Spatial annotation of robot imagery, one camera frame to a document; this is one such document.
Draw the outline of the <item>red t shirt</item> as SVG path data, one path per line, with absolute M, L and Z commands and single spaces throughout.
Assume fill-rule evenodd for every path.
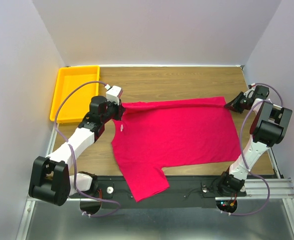
M 137 202 L 169 187 L 163 168 L 239 157 L 237 130 L 225 103 L 217 96 L 125 104 L 111 144 Z

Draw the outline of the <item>yellow plastic tray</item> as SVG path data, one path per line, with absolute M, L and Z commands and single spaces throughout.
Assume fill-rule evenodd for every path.
M 93 81 L 77 90 L 59 111 L 58 124 L 79 123 L 89 111 L 91 98 L 99 95 L 100 67 L 97 65 L 62 67 L 58 71 L 49 119 L 54 121 L 63 100 L 80 85 Z

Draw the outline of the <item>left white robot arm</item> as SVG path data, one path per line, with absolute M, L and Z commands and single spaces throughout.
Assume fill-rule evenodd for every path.
M 37 157 L 32 166 L 28 194 L 30 197 L 61 206 L 73 194 L 93 197 L 98 192 L 96 175 L 75 171 L 77 158 L 94 144 L 110 120 L 121 120 L 124 107 L 117 96 L 94 96 L 89 112 L 72 136 L 46 157 Z

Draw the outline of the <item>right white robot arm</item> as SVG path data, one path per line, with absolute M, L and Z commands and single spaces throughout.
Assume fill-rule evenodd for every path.
M 248 110 L 256 114 L 250 127 L 250 138 L 241 148 L 238 159 L 222 173 L 217 182 L 217 191 L 223 196 L 233 196 L 244 190 L 245 180 L 260 156 L 285 137 L 293 111 L 281 104 L 274 104 L 269 98 L 272 86 L 264 83 L 248 85 L 246 92 L 239 93 L 224 108 L 236 113 Z

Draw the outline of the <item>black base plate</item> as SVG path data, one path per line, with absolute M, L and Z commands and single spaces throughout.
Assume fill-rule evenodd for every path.
M 245 192 L 237 194 L 219 192 L 219 176 L 181 175 L 168 176 L 169 188 L 154 196 L 136 202 L 127 182 L 122 176 L 99 176 L 98 187 L 102 197 L 121 204 L 122 209 L 163 209 L 163 208 L 216 208 L 216 200 L 230 200 L 245 197 Z

